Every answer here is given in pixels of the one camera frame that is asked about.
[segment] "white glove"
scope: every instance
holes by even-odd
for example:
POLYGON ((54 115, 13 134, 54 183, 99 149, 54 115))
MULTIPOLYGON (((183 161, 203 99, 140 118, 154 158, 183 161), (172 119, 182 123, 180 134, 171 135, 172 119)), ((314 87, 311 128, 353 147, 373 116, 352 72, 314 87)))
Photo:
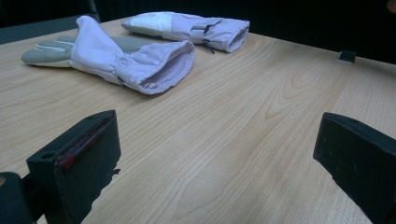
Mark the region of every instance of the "white glove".
POLYGON ((149 12, 127 19, 122 27, 134 33, 161 36, 176 41, 233 52, 244 43, 249 21, 203 18, 175 12, 149 12))
POLYGON ((22 60, 40 66, 74 67, 146 94, 161 93, 176 86, 191 70, 194 48, 190 41, 152 43, 128 54, 93 18, 82 16, 77 24, 74 45, 37 45, 37 49, 25 52, 22 60))

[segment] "table surface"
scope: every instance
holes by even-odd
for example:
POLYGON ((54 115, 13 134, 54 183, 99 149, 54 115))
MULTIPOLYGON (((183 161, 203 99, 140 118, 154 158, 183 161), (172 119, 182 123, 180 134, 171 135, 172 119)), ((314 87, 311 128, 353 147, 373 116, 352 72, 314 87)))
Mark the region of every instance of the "table surface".
MULTIPOLYGON (((129 35, 121 22, 102 25, 129 35)), ((324 112, 396 137, 396 65, 249 34, 234 53, 197 47, 185 79, 147 96, 21 61, 75 34, 0 45, 0 172, 27 175, 29 156, 116 109, 120 173, 84 223, 370 223, 312 155, 324 112)))

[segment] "light wood tabletop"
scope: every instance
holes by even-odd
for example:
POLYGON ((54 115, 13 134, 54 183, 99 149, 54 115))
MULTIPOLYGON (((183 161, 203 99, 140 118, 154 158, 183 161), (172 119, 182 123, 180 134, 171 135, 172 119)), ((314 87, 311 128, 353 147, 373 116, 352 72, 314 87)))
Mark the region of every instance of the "light wood tabletop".
MULTIPOLYGON (((121 22, 102 25, 129 35, 121 22)), ((197 46, 189 75, 148 96, 21 61, 38 41, 76 32, 0 45, 0 172, 27 175, 28 157, 115 109, 120 173, 84 223, 370 223, 313 151, 324 112, 396 137, 396 65, 248 34, 233 53, 197 46)))

